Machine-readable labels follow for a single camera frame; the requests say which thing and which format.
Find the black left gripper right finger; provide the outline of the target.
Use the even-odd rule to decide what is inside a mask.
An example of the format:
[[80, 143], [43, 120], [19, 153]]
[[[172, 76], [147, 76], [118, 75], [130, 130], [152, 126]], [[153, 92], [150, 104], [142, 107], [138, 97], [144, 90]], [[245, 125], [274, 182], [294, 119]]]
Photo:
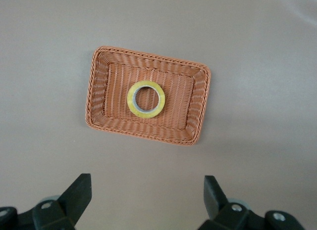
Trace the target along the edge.
[[214, 176], [204, 178], [204, 204], [209, 219], [205, 230], [302, 230], [301, 223], [289, 213], [271, 210], [264, 217], [244, 204], [230, 202]]

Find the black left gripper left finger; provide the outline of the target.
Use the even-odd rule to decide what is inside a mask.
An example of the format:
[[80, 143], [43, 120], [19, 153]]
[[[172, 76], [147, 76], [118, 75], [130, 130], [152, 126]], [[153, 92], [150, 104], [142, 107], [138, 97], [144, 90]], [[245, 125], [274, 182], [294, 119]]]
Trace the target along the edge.
[[18, 213], [12, 206], [0, 208], [2, 230], [74, 230], [92, 199], [90, 174], [81, 174], [58, 198], [46, 198], [32, 209]]

